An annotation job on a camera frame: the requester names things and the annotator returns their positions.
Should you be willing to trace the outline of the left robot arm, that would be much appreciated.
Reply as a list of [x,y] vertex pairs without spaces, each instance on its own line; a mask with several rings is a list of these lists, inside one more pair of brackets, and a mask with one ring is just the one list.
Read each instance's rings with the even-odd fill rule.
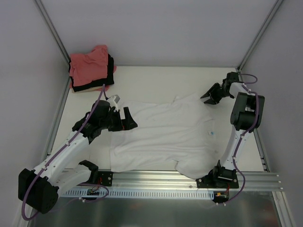
[[74,124],[65,142],[54,153],[32,170],[23,169],[18,176],[18,198],[22,201],[22,210],[29,205],[46,214],[69,189],[82,183],[95,184],[98,181],[96,164],[83,160],[70,171],[65,171],[65,168],[103,130],[128,131],[138,126],[128,107],[123,108],[123,113],[125,117],[121,118],[114,100],[96,101],[91,111]]

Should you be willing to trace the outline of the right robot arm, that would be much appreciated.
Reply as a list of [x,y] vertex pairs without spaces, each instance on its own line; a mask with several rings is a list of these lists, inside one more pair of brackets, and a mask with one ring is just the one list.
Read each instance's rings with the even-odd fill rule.
[[198,188],[232,188],[239,187],[237,173],[238,158],[249,136],[261,124],[265,98],[256,94],[239,80],[238,72],[229,72],[222,84],[215,83],[202,99],[208,105],[217,105],[222,98],[230,97],[235,103],[230,116],[231,136],[223,156],[210,172],[196,179]]

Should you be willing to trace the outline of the white t shirt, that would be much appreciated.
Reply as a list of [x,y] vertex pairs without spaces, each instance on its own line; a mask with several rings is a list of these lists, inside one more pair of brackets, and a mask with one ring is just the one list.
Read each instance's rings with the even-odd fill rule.
[[214,119],[198,94],[176,97],[171,103],[124,101],[137,128],[111,136],[113,172],[175,162],[175,170],[197,179],[216,166]]

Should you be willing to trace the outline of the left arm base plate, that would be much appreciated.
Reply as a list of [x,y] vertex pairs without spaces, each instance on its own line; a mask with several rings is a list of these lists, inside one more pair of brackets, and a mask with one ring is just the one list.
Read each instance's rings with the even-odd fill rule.
[[111,171],[98,171],[97,183],[105,187],[111,187],[113,174]]

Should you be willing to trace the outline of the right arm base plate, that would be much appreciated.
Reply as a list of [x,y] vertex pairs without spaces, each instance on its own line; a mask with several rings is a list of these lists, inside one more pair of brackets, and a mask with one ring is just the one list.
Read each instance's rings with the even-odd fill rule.
[[238,177],[233,175],[231,178],[215,176],[214,174],[207,174],[201,178],[196,179],[198,188],[216,188],[216,189],[239,189]]

